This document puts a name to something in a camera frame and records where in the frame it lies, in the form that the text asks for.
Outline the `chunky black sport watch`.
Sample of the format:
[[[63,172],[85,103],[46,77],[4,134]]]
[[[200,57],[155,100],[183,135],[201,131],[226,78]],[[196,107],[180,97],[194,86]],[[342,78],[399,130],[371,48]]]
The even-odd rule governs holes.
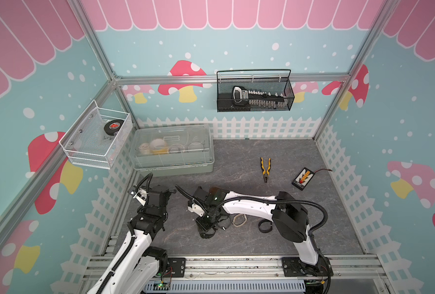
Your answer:
[[[212,238],[217,231],[216,226],[213,224],[203,223],[200,222],[199,220],[196,220],[196,224],[197,224],[199,235],[203,239]]]

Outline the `black band watch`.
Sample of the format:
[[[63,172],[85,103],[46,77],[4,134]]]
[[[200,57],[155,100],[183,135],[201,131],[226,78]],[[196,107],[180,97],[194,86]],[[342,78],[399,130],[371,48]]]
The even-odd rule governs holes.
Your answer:
[[[260,233],[270,233],[273,230],[273,222],[268,219],[262,219],[258,223]]]

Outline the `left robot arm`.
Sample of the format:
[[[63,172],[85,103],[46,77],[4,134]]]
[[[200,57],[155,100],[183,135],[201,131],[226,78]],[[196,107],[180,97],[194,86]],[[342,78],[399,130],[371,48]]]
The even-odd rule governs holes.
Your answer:
[[[128,190],[140,207],[126,224],[128,232],[119,251],[89,294],[142,294],[152,278],[172,272],[167,251],[151,243],[165,230],[168,201],[176,191],[151,187],[152,178],[149,173]]]

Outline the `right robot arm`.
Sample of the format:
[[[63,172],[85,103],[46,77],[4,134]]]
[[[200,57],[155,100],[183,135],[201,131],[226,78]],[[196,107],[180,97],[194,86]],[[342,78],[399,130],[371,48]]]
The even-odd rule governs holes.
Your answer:
[[[177,191],[188,199],[188,210],[197,215],[195,223],[203,239],[213,237],[221,223],[234,214],[245,214],[267,221],[298,252],[302,276],[333,275],[330,262],[314,241],[314,232],[328,221],[327,210],[318,203],[296,200],[281,191],[277,196],[250,196],[214,187],[210,191],[200,186],[190,194],[177,186]]]

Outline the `black round-face watch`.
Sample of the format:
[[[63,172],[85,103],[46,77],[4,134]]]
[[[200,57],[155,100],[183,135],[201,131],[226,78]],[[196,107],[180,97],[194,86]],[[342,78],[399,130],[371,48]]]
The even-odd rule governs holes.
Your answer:
[[[217,227],[222,230],[227,230],[232,225],[232,221],[230,219],[230,216],[228,215],[220,215]]]

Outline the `translucent plastic storage box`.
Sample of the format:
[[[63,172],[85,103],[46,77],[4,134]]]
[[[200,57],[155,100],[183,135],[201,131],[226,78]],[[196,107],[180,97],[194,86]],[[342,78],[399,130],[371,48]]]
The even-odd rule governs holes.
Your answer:
[[[210,173],[215,163],[206,124],[137,130],[129,156],[136,171],[155,177]]]

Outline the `yellow black pliers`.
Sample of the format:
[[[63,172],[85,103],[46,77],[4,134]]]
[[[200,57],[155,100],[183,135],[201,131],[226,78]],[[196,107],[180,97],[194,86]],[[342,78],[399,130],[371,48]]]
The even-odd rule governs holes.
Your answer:
[[[263,176],[264,182],[267,183],[269,180],[270,170],[271,170],[271,158],[268,159],[267,165],[264,162],[264,158],[260,158],[260,167],[262,170],[262,176]]]

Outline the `black tape roll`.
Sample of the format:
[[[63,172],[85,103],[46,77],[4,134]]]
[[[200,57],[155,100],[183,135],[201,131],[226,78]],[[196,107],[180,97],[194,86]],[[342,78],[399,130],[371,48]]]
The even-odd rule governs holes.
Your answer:
[[[103,130],[107,135],[115,136],[120,131],[123,125],[124,120],[122,119],[110,120],[106,122]]]

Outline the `black connector board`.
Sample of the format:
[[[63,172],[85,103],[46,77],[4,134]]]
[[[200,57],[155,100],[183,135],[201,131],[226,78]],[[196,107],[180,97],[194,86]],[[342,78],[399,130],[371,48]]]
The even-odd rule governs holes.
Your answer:
[[[331,169],[319,169],[317,171],[312,171],[308,169],[307,167],[304,167],[301,172],[293,179],[291,182],[292,186],[296,187],[300,191],[303,191],[309,182],[312,180],[315,174],[321,171],[328,171],[332,172]]]

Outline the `black silver tool in basket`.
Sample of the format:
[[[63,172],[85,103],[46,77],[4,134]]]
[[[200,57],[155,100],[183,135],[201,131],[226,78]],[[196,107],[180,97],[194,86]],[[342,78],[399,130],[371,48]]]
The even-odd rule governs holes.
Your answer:
[[[281,95],[271,95],[262,91],[235,86],[232,89],[232,106],[262,109],[282,109],[287,100]]]

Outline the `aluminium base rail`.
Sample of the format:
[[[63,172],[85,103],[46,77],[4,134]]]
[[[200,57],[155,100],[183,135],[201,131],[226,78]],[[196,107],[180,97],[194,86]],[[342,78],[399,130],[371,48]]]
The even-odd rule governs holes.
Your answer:
[[[329,255],[317,276],[297,273],[294,256],[171,256],[172,273],[155,277],[142,294],[392,294],[374,255]]]

